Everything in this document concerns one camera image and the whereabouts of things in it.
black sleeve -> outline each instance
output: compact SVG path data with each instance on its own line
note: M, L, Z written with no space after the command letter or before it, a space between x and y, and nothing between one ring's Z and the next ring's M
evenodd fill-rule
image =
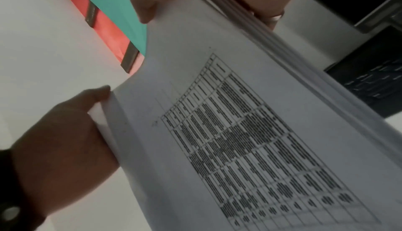
M32 231L44 220L21 188L10 150L0 151L0 231Z

silver button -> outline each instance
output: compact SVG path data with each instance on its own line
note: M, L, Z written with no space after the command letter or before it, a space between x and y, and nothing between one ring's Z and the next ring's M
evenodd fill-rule
M3 211L1 217L5 221L12 221L18 214L20 214L20 208L17 206L11 206Z

finger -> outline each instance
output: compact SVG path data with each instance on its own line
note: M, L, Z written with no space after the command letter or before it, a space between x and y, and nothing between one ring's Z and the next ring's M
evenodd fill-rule
M141 23L150 22L156 13L157 2L154 0L130 0Z
M110 86L105 85L96 89L87 89L67 100L63 105L88 112L95 103L107 100L110 96Z

sheet of paper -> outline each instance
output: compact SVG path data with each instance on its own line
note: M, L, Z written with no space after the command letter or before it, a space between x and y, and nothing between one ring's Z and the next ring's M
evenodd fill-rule
M201 0L102 107L154 231L402 227L400 168Z

white paper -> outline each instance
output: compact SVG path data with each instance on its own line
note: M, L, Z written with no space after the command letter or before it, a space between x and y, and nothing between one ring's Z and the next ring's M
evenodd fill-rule
M103 111L154 231L402 228L400 168L200 0L160 8Z

